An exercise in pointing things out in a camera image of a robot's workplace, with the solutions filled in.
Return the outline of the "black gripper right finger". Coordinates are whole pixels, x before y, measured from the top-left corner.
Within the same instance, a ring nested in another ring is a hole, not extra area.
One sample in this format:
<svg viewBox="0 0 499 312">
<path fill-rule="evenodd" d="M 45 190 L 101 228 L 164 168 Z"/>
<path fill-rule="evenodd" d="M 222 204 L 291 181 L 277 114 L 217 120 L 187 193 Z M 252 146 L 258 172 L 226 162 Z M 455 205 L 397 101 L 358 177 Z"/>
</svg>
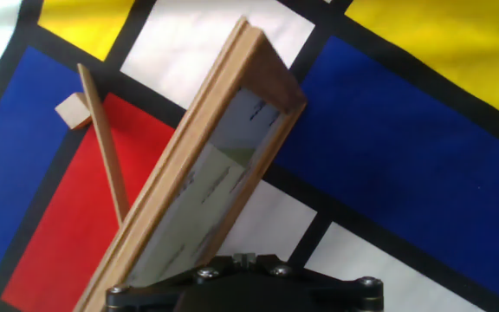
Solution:
<svg viewBox="0 0 499 312">
<path fill-rule="evenodd" d="M 274 311 L 382 311 L 384 284 L 376 277 L 340 280 L 286 263 L 276 255 L 243 256 L 249 289 Z"/>
</svg>

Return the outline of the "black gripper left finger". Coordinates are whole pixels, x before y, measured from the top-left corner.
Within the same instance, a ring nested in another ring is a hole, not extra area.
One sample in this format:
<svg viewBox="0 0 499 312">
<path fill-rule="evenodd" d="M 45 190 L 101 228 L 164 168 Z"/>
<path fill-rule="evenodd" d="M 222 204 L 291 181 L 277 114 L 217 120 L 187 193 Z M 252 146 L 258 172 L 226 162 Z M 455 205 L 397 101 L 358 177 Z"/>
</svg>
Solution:
<svg viewBox="0 0 499 312">
<path fill-rule="evenodd" d="M 244 254 L 213 257 L 208 263 L 145 287 L 118 284 L 106 291 L 104 310 L 134 312 L 173 310 L 189 289 L 241 271 Z"/>
</svg>

